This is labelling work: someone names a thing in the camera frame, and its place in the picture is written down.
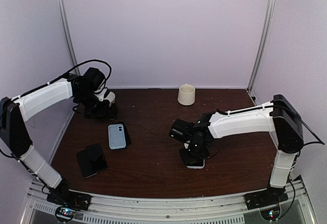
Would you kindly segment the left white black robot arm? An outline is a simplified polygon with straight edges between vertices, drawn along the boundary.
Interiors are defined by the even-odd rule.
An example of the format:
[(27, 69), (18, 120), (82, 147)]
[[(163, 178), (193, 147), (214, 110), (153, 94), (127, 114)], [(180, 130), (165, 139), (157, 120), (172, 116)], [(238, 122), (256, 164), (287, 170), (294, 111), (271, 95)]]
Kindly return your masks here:
[(50, 164), (50, 153), (68, 122), (68, 105), (83, 107), (85, 118), (114, 119), (115, 94), (106, 86), (110, 75), (89, 67), (83, 75), (67, 71), (39, 87), (13, 98), (1, 99), (3, 155), (17, 160), (53, 192), (63, 206), (74, 198), (68, 185)]

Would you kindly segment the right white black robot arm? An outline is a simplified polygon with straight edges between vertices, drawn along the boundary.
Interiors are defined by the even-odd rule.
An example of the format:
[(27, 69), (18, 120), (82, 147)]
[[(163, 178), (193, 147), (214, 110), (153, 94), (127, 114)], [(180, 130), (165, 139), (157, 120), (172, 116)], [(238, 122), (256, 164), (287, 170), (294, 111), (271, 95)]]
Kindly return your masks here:
[(196, 123), (177, 119), (169, 136), (183, 144), (179, 153), (187, 168), (203, 169), (213, 140), (253, 132), (273, 132), (277, 137), (270, 187), (262, 193), (262, 200), (270, 205), (281, 197), (295, 157), (304, 146), (301, 116), (283, 95), (249, 108), (205, 113)]

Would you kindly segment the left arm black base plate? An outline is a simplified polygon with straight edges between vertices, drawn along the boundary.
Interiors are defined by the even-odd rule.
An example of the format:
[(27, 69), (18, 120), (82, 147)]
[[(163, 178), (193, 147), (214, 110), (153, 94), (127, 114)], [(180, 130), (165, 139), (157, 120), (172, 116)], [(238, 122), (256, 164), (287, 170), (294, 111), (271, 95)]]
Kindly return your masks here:
[(75, 210), (87, 211), (91, 203), (91, 198), (92, 197), (89, 194), (68, 191), (66, 193), (51, 192), (46, 197), (46, 200)]

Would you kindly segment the lavender phone case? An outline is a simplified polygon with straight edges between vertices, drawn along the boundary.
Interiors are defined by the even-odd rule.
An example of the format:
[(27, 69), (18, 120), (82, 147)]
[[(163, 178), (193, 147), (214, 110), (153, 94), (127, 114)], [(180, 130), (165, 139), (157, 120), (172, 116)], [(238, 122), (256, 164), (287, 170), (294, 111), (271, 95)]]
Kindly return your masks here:
[(205, 159), (196, 160), (186, 164), (189, 169), (203, 169), (205, 167)]

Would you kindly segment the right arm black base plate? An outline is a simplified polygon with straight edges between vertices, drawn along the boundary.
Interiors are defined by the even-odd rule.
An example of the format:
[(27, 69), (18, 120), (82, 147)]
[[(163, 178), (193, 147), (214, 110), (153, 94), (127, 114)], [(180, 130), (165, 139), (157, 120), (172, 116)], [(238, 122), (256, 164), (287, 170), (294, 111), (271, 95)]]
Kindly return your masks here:
[(244, 195), (248, 210), (275, 205), (288, 200), (285, 188), (267, 188), (262, 191), (247, 193)]

